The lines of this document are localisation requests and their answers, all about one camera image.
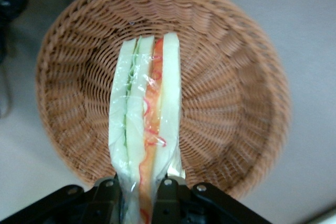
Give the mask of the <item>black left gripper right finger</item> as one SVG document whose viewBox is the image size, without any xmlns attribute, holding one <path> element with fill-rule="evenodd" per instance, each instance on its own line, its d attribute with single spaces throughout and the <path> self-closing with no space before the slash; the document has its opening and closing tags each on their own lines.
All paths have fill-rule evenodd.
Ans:
<svg viewBox="0 0 336 224">
<path fill-rule="evenodd" d="M 206 182 L 188 188 L 180 177 L 164 178 L 157 191 L 154 223 L 270 223 Z"/>
</svg>

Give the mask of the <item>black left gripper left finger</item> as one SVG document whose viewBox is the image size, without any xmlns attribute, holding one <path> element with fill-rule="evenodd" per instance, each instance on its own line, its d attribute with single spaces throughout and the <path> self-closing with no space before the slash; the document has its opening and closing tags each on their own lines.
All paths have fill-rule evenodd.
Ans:
<svg viewBox="0 0 336 224">
<path fill-rule="evenodd" d="M 121 223 L 118 178 L 105 177 L 89 191 L 68 185 L 23 208 L 1 223 Z"/>
</svg>

